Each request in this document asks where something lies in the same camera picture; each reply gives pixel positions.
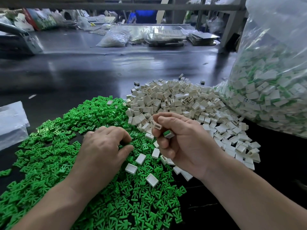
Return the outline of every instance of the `forearm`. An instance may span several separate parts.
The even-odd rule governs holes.
[[[64,180],[51,188],[12,230],[68,230],[89,201]]]
[[[307,210],[239,161],[224,155],[218,161],[202,182],[241,230],[307,229]]]

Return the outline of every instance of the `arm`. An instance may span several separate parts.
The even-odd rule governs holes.
[[[226,154],[196,121],[167,112],[154,120],[164,127],[153,129],[160,152],[201,180],[240,229],[307,229],[307,210]],[[165,129],[176,136],[164,138]]]
[[[120,141],[131,137],[120,127],[89,131],[69,175],[51,188],[12,230],[68,230],[89,201],[105,188],[133,150]]]

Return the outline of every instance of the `hand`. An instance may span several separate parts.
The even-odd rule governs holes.
[[[118,150],[121,141],[131,142],[129,133],[121,127],[100,127],[87,132],[66,182],[75,191],[93,198],[112,181],[134,149],[126,145]]]
[[[163,127],[161,130],[152,129],[161,154],[197,179],[202,180],[208,166],[225,154],[197,121],[171,112],[160,112],[153,117]],[[167,129],[176,135],[171,139],[165,138],[162,133]]]

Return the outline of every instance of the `blue bin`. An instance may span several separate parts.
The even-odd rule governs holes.
[[[157,10],[136,10],[137,24],[156,24]]]

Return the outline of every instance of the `black tabletop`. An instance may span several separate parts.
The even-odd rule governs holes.
[[[56,33],[54,37],[46,35],[45,32],[37,33],[48,53],[28,58],[0,59],[0,106],[22,101],[31,125],[29,133],[86,99],[99,95],[125,98],[135,80],[144,84],[152,79],[178,78],[183,73],[192,83],[205,79],[206,85],[217,85],[229,76],[236,58],[236,54],[218,54],[215,46],[163,50],[141,46],[113,50],[100,48],[95,52],[79,53],[78,45],[71,45],[76,41],[65,41],[61,35],[56,44]],[[86,41],[88,35],[79,31],[74,37]],[[74,51],[67,50],[67,45]],[[307,184],[307,141],[244,122],[249,125],[248,136],[261,145],[261,162],[255,164],[255,173],[307,208],[307,193],[301,185]],[[0,171],[11,168],[17,159],[15,151],[17,145],[0,152]],[[10,182],[20,181],[23,177],[18,168],[13,168],[10,176],[0,178],[0,194]],[[238,228],[200,181],[193,178],[187,182],[181,175],[175,174],[174,178],[187,190],[179,198],[183,223],[176,225],[175,229],[199,226]]]

